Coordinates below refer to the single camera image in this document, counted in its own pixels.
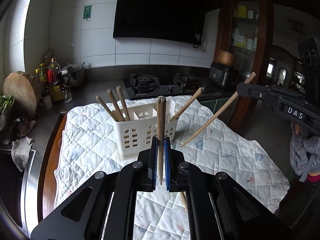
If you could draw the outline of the grey gloved hand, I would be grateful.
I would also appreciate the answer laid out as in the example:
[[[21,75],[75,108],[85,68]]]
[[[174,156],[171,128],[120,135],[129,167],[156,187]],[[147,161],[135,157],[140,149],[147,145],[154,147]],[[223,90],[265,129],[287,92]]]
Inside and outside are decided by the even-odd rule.
[[[316,155],[308,173],[319,174],[319,137],[303,137],[307,130],[298,124],[291,123],[292,138],[290,141],[290,164],[296,175],[301,176],[307,169],[309,158]]]

